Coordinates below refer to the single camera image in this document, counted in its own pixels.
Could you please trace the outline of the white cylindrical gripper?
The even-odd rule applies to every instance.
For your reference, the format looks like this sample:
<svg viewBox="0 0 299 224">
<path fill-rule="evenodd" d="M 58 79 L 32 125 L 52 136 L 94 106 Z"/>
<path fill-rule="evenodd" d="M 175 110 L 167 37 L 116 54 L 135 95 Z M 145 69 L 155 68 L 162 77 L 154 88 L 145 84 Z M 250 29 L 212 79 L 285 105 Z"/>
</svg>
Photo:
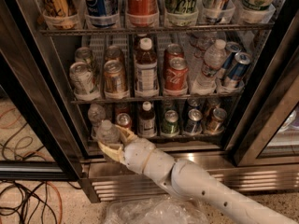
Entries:
<svg viewBox="0 0 299 224">
<path fill-rule="evenodd" d="M 148 139 L 139 138 L 129 130 L 117 125 L 121 141 L 128 145 L 123 152 L 123 144 L 104 144 L 98 142 L 102 152 L 113 161 L 123 163 L 131 171 L 142 174 L 151 152 L 156 146 Z"/>
</svg>

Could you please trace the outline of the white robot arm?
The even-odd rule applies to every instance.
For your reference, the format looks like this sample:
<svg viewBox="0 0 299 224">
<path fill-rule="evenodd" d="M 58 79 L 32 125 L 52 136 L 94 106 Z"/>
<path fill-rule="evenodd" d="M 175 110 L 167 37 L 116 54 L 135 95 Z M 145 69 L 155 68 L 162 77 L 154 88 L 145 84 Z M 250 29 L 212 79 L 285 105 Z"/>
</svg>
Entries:
<svg viewBox="0 0 299 224">
<path fill-rule="evenodd" d="M 113 161 L 148 177 L 173 197 L 203 200 L 237 224 L 298 224 L 226 187 L 198 164 L 177 160 L 126 128 L 101 125 L 96 138 L 100 149 Z"/>
</svg>

